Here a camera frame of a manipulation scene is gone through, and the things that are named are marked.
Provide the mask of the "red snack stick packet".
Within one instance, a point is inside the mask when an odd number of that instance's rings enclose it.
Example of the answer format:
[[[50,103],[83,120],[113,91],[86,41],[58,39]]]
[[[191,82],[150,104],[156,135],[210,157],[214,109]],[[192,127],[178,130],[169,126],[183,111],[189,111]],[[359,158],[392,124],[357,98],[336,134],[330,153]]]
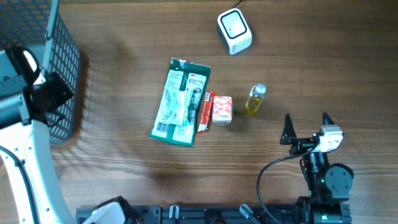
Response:
[[[208,123],[210,120],[211,110],[213,106],[213,99],[215,96],[216,96],[215,91],[206,91],[205,93],[205,101],[203,104],[200,124],[198,125],[198,134],[205,133],[208,130]]]

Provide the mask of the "red tissue pack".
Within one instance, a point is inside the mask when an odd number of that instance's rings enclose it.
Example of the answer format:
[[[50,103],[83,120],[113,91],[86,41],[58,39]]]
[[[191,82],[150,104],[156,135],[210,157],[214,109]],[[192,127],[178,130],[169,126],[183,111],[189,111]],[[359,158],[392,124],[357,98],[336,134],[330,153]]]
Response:
[[[230,96],[213,98],[212,121],[218,126],[226,126],[233,119],[233,101]]]

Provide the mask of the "grey plastic mesh basket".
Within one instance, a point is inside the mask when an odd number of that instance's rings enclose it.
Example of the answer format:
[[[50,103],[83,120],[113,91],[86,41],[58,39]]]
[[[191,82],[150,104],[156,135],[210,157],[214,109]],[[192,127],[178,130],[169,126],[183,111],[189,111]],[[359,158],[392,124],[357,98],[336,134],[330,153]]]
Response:
[[[6,95],[27,85],[18,74],[5,50],[27,47],[42,66],[36,84],[45,75],[57,72],[75,93],[80,78],[80,50],[59,13],[58,0],[1,1],[1,94]]]

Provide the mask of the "yellow oil bottle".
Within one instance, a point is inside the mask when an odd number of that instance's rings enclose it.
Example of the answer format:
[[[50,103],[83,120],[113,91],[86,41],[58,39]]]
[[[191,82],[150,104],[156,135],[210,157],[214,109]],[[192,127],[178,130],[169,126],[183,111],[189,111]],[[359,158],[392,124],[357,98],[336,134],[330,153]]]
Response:
[[[267,87],[263,83],[258,83],[254,85],[250,91],[249,98],[245,105],[245,112],[250,115],[254,115],[257,113],[260,105],[262,104],[265,95],[266,95]]]

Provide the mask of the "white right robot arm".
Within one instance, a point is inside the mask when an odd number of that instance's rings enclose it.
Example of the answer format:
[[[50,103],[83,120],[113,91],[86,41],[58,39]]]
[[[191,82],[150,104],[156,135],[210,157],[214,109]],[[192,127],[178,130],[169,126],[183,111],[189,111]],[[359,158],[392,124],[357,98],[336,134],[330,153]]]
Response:
[[[344,133],[329,115],[322,114],[323,125],[309,138],[298,138],[289,114],[285,116],[281,145],[290,146],[289,154],[299,156],[300,168],[308,186],[308,197],[299,197],[296,202],[299,223],[352,222],[349,192],[353,185],[354,172],[341,163],[330,164],[328,153],[339,148]]]

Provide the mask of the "green glove package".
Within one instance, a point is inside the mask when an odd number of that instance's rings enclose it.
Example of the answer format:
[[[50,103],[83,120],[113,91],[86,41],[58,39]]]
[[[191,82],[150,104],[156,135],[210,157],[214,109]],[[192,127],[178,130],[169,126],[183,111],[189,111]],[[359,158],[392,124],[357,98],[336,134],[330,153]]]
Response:
[[[197,111],[206,92],[211,67],[173,58],[150,137],[192,146]]]

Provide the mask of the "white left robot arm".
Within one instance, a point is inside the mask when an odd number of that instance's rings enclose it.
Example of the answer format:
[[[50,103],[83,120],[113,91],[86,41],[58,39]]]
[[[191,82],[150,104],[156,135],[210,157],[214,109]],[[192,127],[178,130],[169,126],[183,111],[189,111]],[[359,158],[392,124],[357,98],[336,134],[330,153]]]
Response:
[[[13,68],[22,83],[1,89],[1,158],[20,223],[76,223],[62,195],[50,153],[46,115],[74,94],[58,73],[46,73],[26,47],[1,51],[1,69]]]

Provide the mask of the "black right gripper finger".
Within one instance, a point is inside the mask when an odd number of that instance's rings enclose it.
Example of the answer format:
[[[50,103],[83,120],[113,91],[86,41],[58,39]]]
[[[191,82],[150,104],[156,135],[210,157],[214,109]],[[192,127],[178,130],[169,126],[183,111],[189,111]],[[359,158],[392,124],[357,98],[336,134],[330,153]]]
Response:
[[[289,113],[285,116],[284,129],[280,137],[280,145],[292,145],[297,143],[297,135]]]
[[[323,112],[323,114],[322,114],[322,122],[323,122],[323,125],[334,125],[335,124],[326,111]]]

